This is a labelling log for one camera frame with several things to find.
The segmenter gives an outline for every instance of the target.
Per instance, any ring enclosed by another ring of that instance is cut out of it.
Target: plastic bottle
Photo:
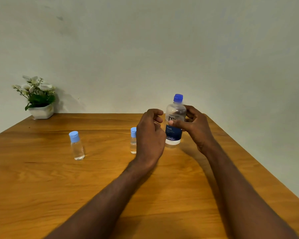
[[[131,153],[136,154],[136,127],[131,128]]]
[[[169,104],[166,108],[165,120],[185,120],[186,117],[186,107],[182,105],[183,95],[176,94],[174,96],[174,103]],[[165,129],[166,141],[165,143],[169,145],[177,145],[180,143],[182,137],[182,129],[177,127],[166,125]]]
[[[84,150],[83,146],[79,137],[79,133],[77,131],[73,131],[69,133],[71,139],[71,147],[74,155],[75,160],[82,160],[84,159]]]

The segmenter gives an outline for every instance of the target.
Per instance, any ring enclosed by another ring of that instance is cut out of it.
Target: hand
[[[170,120],[168,124],[187,131],[193,141],[196,143],[198,150],[205,153],[206,149],[217,144],[213,137],[206,116],[193,106],[185,105],[186,115],[189,117],[185,121]]]
[[[166,134],[159,124],[163,122],[159,115],[163,115],[162,110],[149,109],[136,128],[135,162],[149,170],[155,167],[165,147]]]

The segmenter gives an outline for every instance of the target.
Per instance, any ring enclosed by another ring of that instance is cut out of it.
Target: brown wood surface
[[[42,238],[110,183],[133,159],[130,128],[141,114],[29,117],[0,134],[0,238]],[[299,233],[299,199],[208,119],[212,132],[267,203]],[[75,161],[70,131],[86,157]],[[112,238],[227,238],[230,230],[206,158],[187,133],[166,147],[132,197]]]

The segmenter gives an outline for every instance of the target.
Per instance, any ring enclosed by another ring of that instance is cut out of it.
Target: clear liquid
[[[186,117],[186,107],[184,107],[181,103],[173,103],[169,104],[166,108],[166,114],[165,114],[165,123],[168,125],[169,120],[182,120],[184,121]],[[167,139],[165,140],[165,143],[169,145],[177,145],[180,143],[180,138],[179,140],[170,140]]]
[[[84,150],[81,141],[71,143],[74,159],[79,161],[84,159]]]
[[[136,154],[136,138],[131,137],[131,153]]]

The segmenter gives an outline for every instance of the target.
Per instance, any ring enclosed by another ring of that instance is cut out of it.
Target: bottle cap
[[[131,137],[135,138],[136,137],[136,127],[131,128]]]
[[[73,131],[69,133],[71,142],[78,142],[80,141],[79,133],[78,131]]]
[[[175,96],[174,96],[174,102],[176,102],[176,103],[182,103],[183,102],[183,95],[181,95],[181,94],[175,94]]]

